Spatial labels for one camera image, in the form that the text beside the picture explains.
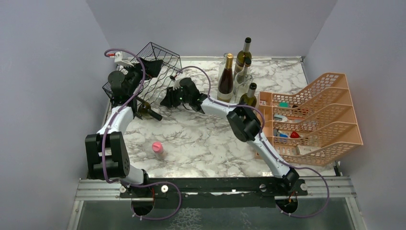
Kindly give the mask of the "dark green wine bottle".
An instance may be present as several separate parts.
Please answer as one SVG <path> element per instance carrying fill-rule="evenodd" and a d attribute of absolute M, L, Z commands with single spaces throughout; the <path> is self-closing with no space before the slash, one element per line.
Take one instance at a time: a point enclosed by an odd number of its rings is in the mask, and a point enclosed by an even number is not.
<path fill-rule="evenodd" d="M 158 121 L 162 120 L 162 115 L 158 114 L 157 112 L 153 111 L 151 105 L 148 102 L 141 102 L 138 107 L 138 112 L 142 116 L 150 116 Z"/>
<path fill-rule="evenodd" d="M 255 96 L 256 88 L 257 88 L 257 84 L 254 82 L 251 83 L 249 85 L 249 89 L 248 89 L 247 93 L 243 94 L 240 97 L 239 104 L 245 104 L 245 105 L 248 105 L 251 107 L 256 107 L 256 105 L 257 105 L 257 98 Z"/>

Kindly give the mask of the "green wine bottle tan label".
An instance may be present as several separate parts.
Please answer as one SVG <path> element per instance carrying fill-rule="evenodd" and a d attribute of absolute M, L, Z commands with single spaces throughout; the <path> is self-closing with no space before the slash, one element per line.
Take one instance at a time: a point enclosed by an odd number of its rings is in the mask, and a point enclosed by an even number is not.
<path fill-rule="evenodd" d="M 237 75 L 244 67 L 245 58 L 249 57 L 252 58 L 252 54 L 250 52 L 250 45 L 251 45 L 251 38 L 246 37 L 243 49 L 239 51 L 236 58 L 236 64 L 234 69 L 234 76 Z"/>

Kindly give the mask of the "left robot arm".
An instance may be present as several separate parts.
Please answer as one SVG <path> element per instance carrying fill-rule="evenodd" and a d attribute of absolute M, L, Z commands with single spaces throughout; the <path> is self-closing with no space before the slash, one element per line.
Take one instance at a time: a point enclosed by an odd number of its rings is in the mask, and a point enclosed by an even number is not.
<path fill-rule="evenodd" d="M 136 88 L 142 80 L 158 77 L 162 64 L 162 60 L 143 59 L 126 67 L 126 73 L 115 70 L 108 75 L 103 89 L 111 99 L 111 115 L 96 134 L 85 138 L 89 178 L 133 184 L 133 192 L 140 197 L 150 192 L 146 172 L 130 164 L 123 134 L 134 117 L 139 116 L 137 99 L 132 97 Z"/>

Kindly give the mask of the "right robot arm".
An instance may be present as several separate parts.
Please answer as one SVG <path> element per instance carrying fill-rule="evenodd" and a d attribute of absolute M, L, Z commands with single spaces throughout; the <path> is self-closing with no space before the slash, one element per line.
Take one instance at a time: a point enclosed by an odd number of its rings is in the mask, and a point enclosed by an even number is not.
<path fill-rule="evenodd" d="M 263 132 L 265 122 L 257 118 L 253 112 L 254 107 L 215 100 L 199 92 L 191 78 L 176 79 L 174 76 L 169 78 L 174 85 L 167 88 L 166 96 L 160 102 L 162 106 L 173 108 L 188 104 L 195 112 L 226 119 L 236 138 L 252 146 L 266 162 L 277 180 L 277 191 L 282 195 L 288 195 L 295 189 L 299 174 L 270 144 Z"/>

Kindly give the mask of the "clear glass wine bottle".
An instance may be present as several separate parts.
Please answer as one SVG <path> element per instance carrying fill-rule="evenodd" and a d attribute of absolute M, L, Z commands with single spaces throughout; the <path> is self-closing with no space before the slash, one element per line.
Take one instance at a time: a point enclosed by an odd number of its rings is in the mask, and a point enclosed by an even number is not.
<path fill-rule="evenodd" d="M 243 69 L 234 77 L 233 99 L 235 103 L 239 102 L 240 97 L 247 93 L 249 85 L 252 82 L 253 78 L 250 73 L 251 62 L 251 58 L 246 57 Z"/>

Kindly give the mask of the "amber bottle gold cap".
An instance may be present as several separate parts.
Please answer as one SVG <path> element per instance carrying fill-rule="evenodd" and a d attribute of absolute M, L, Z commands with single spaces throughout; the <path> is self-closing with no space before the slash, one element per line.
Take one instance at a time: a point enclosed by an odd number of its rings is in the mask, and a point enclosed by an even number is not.
<path fill-rule="evenodd" d="M 233 54 L 228 53 L 226 55 L 225 67 L 218 83 L 217 99 L 226 103 L 231 101 L 233 94 L 233 58 Z"/>

